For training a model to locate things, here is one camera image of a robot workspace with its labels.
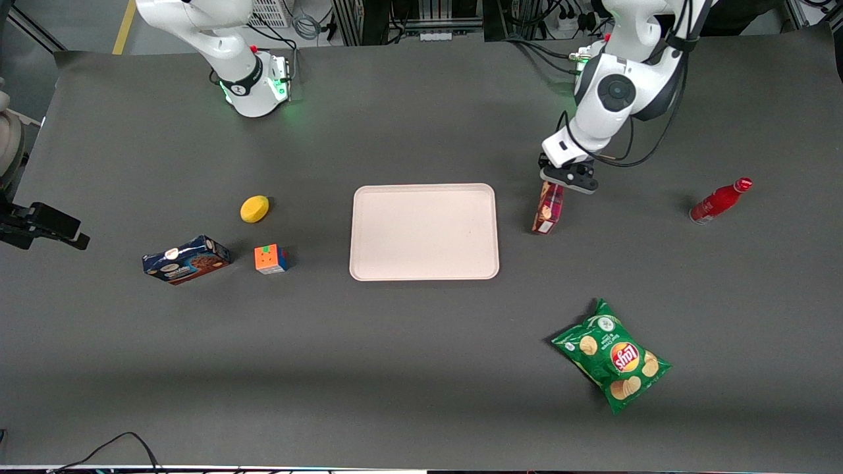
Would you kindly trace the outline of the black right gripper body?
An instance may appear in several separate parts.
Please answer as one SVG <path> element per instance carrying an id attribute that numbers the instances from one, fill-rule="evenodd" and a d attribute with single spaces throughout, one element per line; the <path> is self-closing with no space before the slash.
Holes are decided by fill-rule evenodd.
<path id="1" fill-rule="evenodd" d="M 1 241 L 22 251 L 28 251 L 32 245 L 25 213 L 24 208 L 16 204 L 1 204 Z"/>

